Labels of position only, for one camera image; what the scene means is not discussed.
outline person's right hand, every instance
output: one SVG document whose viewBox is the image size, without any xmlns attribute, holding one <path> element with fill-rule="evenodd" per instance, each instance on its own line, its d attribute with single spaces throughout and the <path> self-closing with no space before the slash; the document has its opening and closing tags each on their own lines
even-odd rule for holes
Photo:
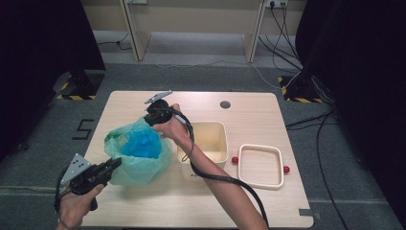
<svg viewBox="0 0 406 230">
<path fill-rule="evenodd" d="M 180 112 L 179 104 L 175 103 L 171 106 L 173 109 Z M 156 124 L 152 127 L 155 131 L 162 132 L 162 138 L 170 138 L 172 139 L 177 145 L 183 140 L 190 139 L 188 131 L 186 127 L 180 123 L 175 116 L 172 116 L 170 120 L 163 124 Z"/>
</svg>

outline power socket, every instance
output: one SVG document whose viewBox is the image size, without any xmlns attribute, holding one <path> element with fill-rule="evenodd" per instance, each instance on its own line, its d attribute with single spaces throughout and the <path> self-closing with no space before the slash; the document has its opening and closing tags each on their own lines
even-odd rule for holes
<svg viewBox="0 0 406 230">
<path fill-rule="evenodd" d="M 271 2 L 274 2 L 274 9 L 285 8 L 287 6 L 288 0 L 268 0 L 266 2 L 266 8 L 271 8 Z"/>
</svg>

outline plastic bag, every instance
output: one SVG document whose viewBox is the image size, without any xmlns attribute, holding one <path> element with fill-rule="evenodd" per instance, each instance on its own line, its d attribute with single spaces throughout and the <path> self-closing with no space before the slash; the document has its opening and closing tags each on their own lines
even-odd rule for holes
<svg viewBox="0 0 406 230">
<path fill-rule="evenodd" d="M 110 180 L 115 185 L 146 185 L 171 161 L 169 140 L 160 138 L 143 117 L 111 130 L 104 138 L 104 151 L 113 159 L 122 157 Z"/>
</svg>

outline square bin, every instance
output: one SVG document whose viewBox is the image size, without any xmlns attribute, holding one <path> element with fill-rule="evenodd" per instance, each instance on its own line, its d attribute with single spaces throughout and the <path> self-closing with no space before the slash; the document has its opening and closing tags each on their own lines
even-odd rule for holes
<svg viewBox="0 0 406 230">
<path fill-rule="evenodd" d="M 207 157 L 215 162 L 221 169 L 224 169 L 228 159 L 227 136 L 224 125 L 220 122 L 200 122 L 192 123 L 192 126 L 194 142 Z M 182 162 L 184 156 L 185 152 L 178 147 L 177 158 L 181 164 L 183 177 L 187 180 L 202 180 L 202 178 L 197 176 L 192 170 L 189 158 L 185 162 Z"/>
</svg>

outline table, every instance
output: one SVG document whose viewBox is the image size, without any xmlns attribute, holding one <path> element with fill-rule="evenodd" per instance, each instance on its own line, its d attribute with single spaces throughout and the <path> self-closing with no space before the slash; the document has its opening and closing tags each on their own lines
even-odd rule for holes
<svg viewBox="0 0 406 230">
<path fill-rule="evenodd" d="M 103 150 L 104 137 L 110 130 L 146 115 L 144 101 L 156 93 L 113 92 L 84 157 L 93 164 L 109 159 Z M 312 215 L 300 214 L 300 210 L 309 211 L 310 208 L 274 94 L 173 92 L 165 100 L 169 104 L 180 104 L 182 112 L 192 123 L 217 121 L 224 124 L 229 148 L 229 161 L 224 170 L 230 176 L 237 177 L 237 167 L 231 158 L 238 154 L 242 144 L 279 148 L 284 165 L 290 167 L 290 173 L 284 176 L 284 184 L 278 191 L 255 189 L 270 226 L 310 227 L 313 224 Z M 223 101 L 231 106 L 222 108 L 220 103 Z M 152 183 L 146 186 L 109 184 L 105 187 L 98 195 L 99 208 L 85 217 L 83 226 L 235 228 L 203 181 L 188 181 L 182 176 L 173 143 L 172 148 L 171 165 Z"/>
<path fill-rule="evenodd" d="M 264 0 L 121 0 L 137 60 L 146 52 L 151 32 L 242 35 L 247 62 L 252 62 L 265 10 Z"/>
</svg>

